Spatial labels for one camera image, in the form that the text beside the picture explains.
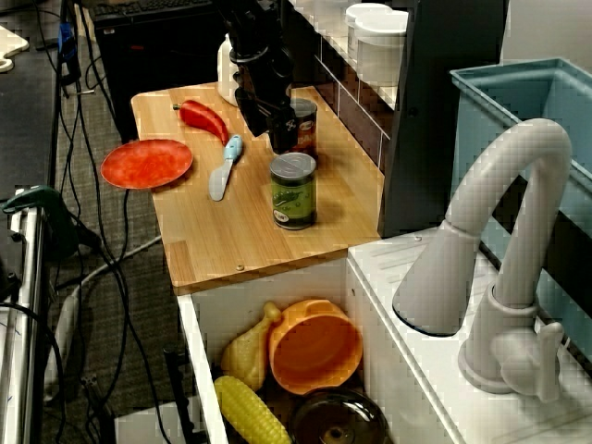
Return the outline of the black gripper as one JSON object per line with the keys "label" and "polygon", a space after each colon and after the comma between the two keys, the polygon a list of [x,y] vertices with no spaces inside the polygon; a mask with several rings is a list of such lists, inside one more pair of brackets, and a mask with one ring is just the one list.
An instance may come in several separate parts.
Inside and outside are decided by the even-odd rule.
{"label": "black gripper", "polygon": [[233,62],[239,68],[235,97],[249,131],[254,137],[267,132],[269,118],[272,150],[286,153],[298,140],[297,119],[288,96],[294,66],[289,50],[265,48],[252,54],[234,50]]}

